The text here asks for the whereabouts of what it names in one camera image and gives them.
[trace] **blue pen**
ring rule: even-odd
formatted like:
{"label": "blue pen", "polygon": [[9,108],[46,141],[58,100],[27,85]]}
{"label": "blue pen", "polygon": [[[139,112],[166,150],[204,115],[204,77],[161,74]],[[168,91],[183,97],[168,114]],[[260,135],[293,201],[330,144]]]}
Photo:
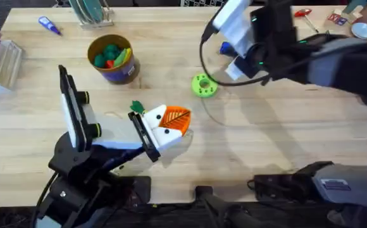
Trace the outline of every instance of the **blue pen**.
{"label": "blue pen", "polygon": [[58,28],[56,28],[56,26],[46,16],[41,16],[39,18],[39,23],[51,32],[61,35],[61,32],[59,32]]}

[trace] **green ring toy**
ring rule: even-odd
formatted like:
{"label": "green ring toy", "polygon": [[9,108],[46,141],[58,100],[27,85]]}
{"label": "green ring toy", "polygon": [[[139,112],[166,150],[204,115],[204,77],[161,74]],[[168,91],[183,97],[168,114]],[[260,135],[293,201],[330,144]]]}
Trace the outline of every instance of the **green ring toy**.
{"label": "green ring toy", "polygon": [[192,79],[192,91],[200,98],[210,98],[217,91],[217,83],[210,80],[205,73],[200,73]]}

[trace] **red screwdriver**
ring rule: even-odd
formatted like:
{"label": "red screwdriver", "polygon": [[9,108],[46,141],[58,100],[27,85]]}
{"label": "red screwdriver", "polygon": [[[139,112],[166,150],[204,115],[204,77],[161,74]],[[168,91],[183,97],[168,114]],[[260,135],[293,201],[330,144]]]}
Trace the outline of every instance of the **red screwdriver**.
{"label": "red screwdriver", "polygon": [[318,32],[318,30],[317,30],[317,28],[316,27],[314,27],[314,25],[313,25],[313,23],[311,22],[311,20],[308,18],[308,15],[311,13],[311,9],[308,9],[308,8],[306,8],[306,9],[301,9],[301,10],[299,10],[298,12],[296,12],[295,13],[295,17],[302,17],[302,16],[304,16],[305,18],[306,18],[306,20],[308,21],[308,24],[310,25],[310,27],[314,30],[314,31],[316,31],[317,33],[319,33]]}

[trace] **black cable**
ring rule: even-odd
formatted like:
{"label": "black cable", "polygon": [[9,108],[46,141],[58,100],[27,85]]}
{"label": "black cable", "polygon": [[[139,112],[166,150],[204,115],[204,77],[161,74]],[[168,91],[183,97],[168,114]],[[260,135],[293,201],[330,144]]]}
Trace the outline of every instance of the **black cable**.
{"label": "black cable", "polygon": [[47,182],[46,186],[43,189],[42,194],[39,197],[39,200],[37,200],[37,204],[36,207],[33,211],[33,215],[32,218],[30,220],[30,228],[35,228],[36,227],[36,221],[37,221],[37,212],[39,211],[39,207],[43,202],[44,197],[47,194],[47,191],[49,190],[49,187],[51,186],[51,184],[53,183],[53,181],[55,180],[55,178],[57,177],[58,173],[55,172],[53,173],[53,175],[51,176],[51,178],[49,179],[49,181]]}
{"label": "black cable", "polygon": [[204,64],[204,61],[203,61],[203,44],[204,44],[204,41],[202,40],[200,45],[199,45],[199,57],[201,59],[201,65],[202,65],[202,68],[203,68],[203,71],[204,73],[209,77],[210,80],[212,80],[213,82],[216,82],[218,85],[221,85],[221,86],[244,86],[244,85],[249,85],[249,84],[253,84],[253,83],[257,83],[257,82],[262,82],[264,80],[268,80],[269,79],[269,76],[262,76],[260,78],[257,78],[257,79],[251,79],[251,80],[247,80],[245,82],[234,82],[234,83],[229,83],[229,82],[220,82],[216,79],[214,79],[210,73],[208,72],[208,70],[206,69],[206,66]]}
{"label": "black cable", "polygon": [[216,79],[214,79],[209,71],[206,69],[206,66],[204,64],[204,60],[203,60],[203,44],[213,35],[215,31],[213,30],[213,25],[211,24],[211,22],[208,23],[208,25],[206,26],[203,34],[202,34],[202,38],[201,38],[201,42],[199,45],[199,57],[201,59],[201,65],[202,68],[204,70],[204,73],[208,76],[208,78],[210,80],[212,80],[213,82],[216,82],[218,85],[221,86],[245,86],[245,85],[249,85],[249,84],[254,84],[257,82],[262,82],[262,81],[267,81],[272,79],[274,76],[279,76],[279,75],[286,75],[288,71],[293,70],[297,67],[303,66],[311,61],[320,59],[320,58],[324,58],[326,56],[329,56],[331,54],[335,54],[335,53],[340,53],[340,54],[346,54],[348,52],[352,52],[352,51],[357,51],[358,49],[365,49],[367,48],[367,42],[363,43],[363,44],[355,44],[355,45],[350,45],[350,46],[344,46],[344,47],[340,47],[337,49],[333,49],[331,51],[327,51],[324,53],[320,53],[320,54],[316,54],[314,56],[310,56],[302,61],[298,61],[297,63],[294,63],[290,66],[284,67],[282,69],[279,69],[277,71],[274,72],[270,72],[268,75],[262,76],[258,79],[251,79],[245,82],[234,82],[234,83],[228,83],[228,82],[220,82],[217,81]]}

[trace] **cup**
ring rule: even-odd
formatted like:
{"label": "cup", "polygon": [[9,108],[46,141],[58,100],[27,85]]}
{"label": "cup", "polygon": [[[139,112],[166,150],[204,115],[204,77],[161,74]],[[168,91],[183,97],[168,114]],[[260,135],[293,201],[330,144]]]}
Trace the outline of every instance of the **cup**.
{"label": "cup", "polygon": [[[94,65],[95,56],[101,54],[108,44],[115,44],[121,50],[124,48],[130,48],[132,50],[132,54],[120,66],[113,68],[96,67]],[[91,65],[100,72],[105,79],[114,83],[130,82],[131,80],[129,79],[131,79],[133,75],[137,74],[137,71],[139,70],[135,65],[136,60],[134,58],[132,46],[129,41],[121,35],[109,34],[94,40],[88,48],[88,59]]]}

